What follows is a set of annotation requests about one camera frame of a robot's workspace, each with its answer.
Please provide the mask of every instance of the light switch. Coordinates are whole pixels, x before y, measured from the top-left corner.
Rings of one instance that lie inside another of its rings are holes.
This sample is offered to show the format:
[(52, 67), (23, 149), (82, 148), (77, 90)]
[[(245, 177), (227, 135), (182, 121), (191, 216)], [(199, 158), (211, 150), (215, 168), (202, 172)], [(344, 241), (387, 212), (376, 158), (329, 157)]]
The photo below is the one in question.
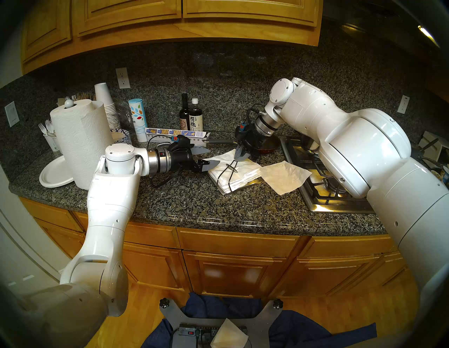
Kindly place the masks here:
[(19, 122), (19, 115), (17, 115), (16, 104), (12, 101), (4, 107), (6, 116), (8, 117), (9, 126), (12, 127)]

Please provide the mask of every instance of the black knob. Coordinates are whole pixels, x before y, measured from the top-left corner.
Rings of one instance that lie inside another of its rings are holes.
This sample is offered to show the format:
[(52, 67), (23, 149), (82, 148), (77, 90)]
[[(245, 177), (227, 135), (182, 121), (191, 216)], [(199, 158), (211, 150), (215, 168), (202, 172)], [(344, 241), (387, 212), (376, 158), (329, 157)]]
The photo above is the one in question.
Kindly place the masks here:
[(167, 308), (170, 305), (170, 301), (167, 300), (165, 297), (159, 301), (159, 306), (162, 308)]
[(275, 308), (275, 309), (282, 309), (282, 307), (284, 307), (284, 303), (280, 299), (275, 299), (273, 301), (273, 308)]

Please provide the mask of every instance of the wall outlet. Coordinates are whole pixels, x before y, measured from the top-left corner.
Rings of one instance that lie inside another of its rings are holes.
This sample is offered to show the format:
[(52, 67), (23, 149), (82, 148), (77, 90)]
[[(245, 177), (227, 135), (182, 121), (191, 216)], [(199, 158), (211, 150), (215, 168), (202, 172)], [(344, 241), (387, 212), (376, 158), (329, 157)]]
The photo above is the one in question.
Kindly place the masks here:
[(410, 100), (410, 97), (403, 95), (402, 99), (401, 99), (401, 103), (399, 104), (399, 107), (397, 108), (397, 112), (400, 112), (401, 114), (405, 114), (405, 110), (407, 109), (409, 100)]
[(16, 104), (14, 104), (13, 101), (5, 106), (4, 110), (6, 112), (6, 116), (8, 117), (9, 127), (12, 127), (17, 122), (19, 122), (19, 115), (17, 115)]
[(115, 72), (117, 74), (117, 80), (119, 81), (120, 89), (131, 88), (131, 86), (129, 85), (128, 71), (126, 70), (126, 68), (117, 68), (115, 69)]

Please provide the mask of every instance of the plastic fork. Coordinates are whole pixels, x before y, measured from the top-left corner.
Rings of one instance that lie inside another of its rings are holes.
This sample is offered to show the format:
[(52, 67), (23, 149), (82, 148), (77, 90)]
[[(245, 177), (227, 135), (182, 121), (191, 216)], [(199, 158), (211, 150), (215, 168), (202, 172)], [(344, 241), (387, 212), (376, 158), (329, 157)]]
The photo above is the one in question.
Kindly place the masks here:
[(47, 129), (48, 129), (48, 131), (49, 131), (50, 133), (55, 133), (55, 128), (53, 127), (53, 123), (52, 123), (51, 120), (46, 119), (46, 120), (45, 120), (45, 126), (47, 127)]
[(47, 128), (45, 128), (45, 126), (42, 123), (38, 124), (40, 131), (44, 134), (47, 135)]

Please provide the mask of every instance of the dark glass bottle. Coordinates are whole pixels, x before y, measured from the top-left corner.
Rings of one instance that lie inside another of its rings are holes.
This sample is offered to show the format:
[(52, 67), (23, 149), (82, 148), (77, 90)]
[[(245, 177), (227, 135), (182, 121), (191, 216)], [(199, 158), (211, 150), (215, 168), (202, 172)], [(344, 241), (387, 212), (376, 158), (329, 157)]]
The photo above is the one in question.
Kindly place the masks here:
[(189, 103), (187, 102), (187, 93), (182, 93), (182, 109), (179, 111), (179, 129), (183, 131), (190, 130)]
[(189, 113), (189, 130), (202, 132), (202, 110), (198, 107), (198, 98), (192, 98), (192, 104), (193, 108)]

